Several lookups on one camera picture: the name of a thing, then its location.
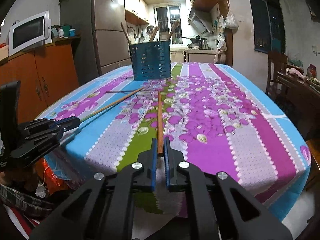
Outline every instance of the metal screw head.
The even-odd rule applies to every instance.
[[[101,172],[97,172],[96,174],[94,174],[94,179],[96,179],[96,180],[102,180],[103,178],[104,178],[104,175],[103,175],[103,173],[101,173]]]
[[[226,179],[228,177],[228,174],[226,174],[224,171],[221,171],[221,172],[219,172],[217,174],[217,176],[218,176],[219,179],[224,180],[224,179]]]
[[[131,167],[138,170],[142,167],[142,163],[132,163]]]
[[[180,162],[179,166],[183,169],[186,169],[190,166],[190,164],[188,162]]]

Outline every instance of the range hood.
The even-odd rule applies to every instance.
[[[197,30],[199,35],[213,32],[211,14],[197,10],[191,10],[188,22]]]

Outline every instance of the plaid fabric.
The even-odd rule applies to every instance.
[[[27,217],[44,218],[54,209],[51,202],[31,197],[1,184],[0,200],[7,206],[17,208]]]

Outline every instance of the tablecloth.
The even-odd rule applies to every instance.
[[[134,81],[132,67],[79,87],[40,118],[80,119],[140,87],[145,89],[64,134],[45,159],[58,178],[78,187],[96,171],[106,175],[135,162],[157,135],[157,95],[164,136],[202,171],[225,171],[282,220],[308,177],[309,149],[291,121],[252,82],[226,65],[173,63],[172,78]],[[186,215],[183,193],[165,189],[158,159],[154,193],[137,194],[147,212]]]

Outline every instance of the orange cabinet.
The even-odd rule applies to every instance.
[[[79,87],[70,44],[37,48],[35,59],[48,106]]]
[[[20,80],[18,123],[35,119],[54,102],[79,87],[71,44],[36,48],[0,66],[0,86]]]
[[[18,123],[35,119],[47,108],[36,70],[33,52],[23,54],[0,66],[1,85],[21,81]]]

